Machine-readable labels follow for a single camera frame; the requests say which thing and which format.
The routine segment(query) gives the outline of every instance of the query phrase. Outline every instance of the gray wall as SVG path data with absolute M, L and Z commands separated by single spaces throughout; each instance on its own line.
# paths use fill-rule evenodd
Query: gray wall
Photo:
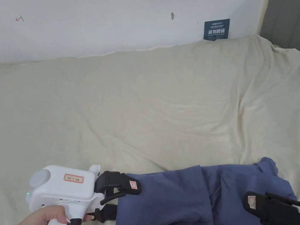
M 260 36 L 282 48 L 300 50 L 300 0 L 269 0 Z

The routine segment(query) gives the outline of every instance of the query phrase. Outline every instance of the beige bed sheet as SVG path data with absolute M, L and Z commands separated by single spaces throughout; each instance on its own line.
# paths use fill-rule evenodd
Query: beige bed sheet
M 300 197 L 300 52 L 259 37 L 0 66 L 0 218 L 46 165 L 152 173 L 272 158 Z

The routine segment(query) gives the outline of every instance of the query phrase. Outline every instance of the dark blue sign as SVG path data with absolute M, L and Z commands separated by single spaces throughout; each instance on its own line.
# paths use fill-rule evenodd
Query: dark blue sign
M 207 21 L 204 23 L 204 40 L 227 39 L 230 19 Z

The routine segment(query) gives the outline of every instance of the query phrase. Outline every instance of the mark on wall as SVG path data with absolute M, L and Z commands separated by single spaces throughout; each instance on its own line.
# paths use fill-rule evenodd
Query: mark on wall
M 23 18 L 22 18 L 22 16 L 21 16 L 21 15 L 20 15 L 20 18 L 19 18 L 19 19 L 22 19 L 22 20 L 23 20 Z M 17 18 L 16 18 L 16 21 L 19 21 L 19 19 L 17 19 Z M 24 22 L 24 20 L 23 20 L 23 22 Z

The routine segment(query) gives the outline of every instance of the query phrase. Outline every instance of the sticker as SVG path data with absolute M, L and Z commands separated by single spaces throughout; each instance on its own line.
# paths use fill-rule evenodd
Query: sticker
M 207 21 L 204 23 L 204 40 L 228 39 L 230 19 Z
M 137 189 L 137 183 L 135 181 L 129 181 L 132 189 Z
M 256 209 L 255 195 L 248 196 L 248 204 L 251 209 Z
M 71 175 L 71 174 L 65 174 L 64 175 L 64 180 L 65 181 L 71 181 L 75 183 L 83 183 L 84 178 L 81 176 L 76 176 L 76 175 Z

